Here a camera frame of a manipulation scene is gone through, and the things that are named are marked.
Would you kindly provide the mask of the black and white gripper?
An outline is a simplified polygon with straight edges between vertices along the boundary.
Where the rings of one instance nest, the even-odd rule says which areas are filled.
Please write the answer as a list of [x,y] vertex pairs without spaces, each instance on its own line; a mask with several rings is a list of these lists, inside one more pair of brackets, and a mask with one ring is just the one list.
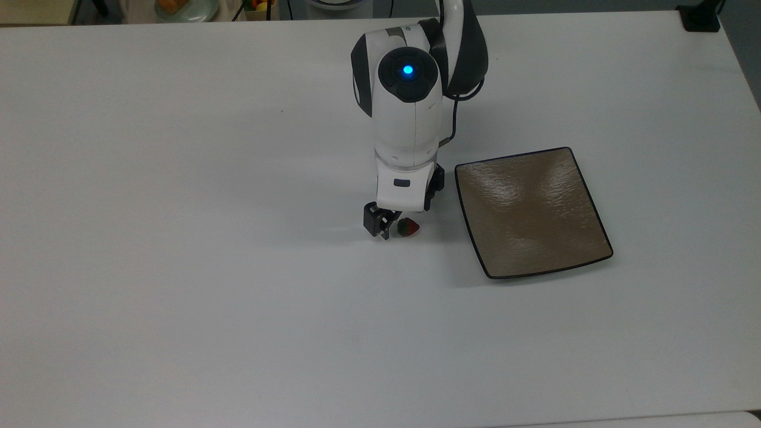
[[445,170],[436,162],[394,169],[377,162],[377,196],[363,208],[363,225],[373,237],[389,240],[398,212],[429,211],[430,201],[445,187]]

